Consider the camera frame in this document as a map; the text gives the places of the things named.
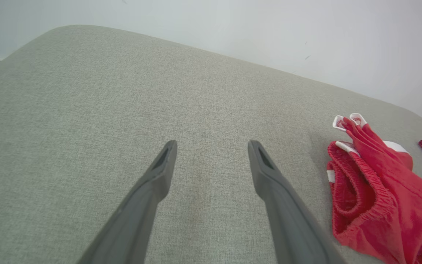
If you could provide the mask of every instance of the gray upholstered surface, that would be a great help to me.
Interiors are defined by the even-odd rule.
[[[330,232],[335,115],[359,112],[422,177],[422,118],[338,87],[122,30],[69,26],[0,63],[0,263],[74,263],[162,145],[179,153],[147,263],[274,263],[247,141]],[[349,263],[380,263],[340,246]]]

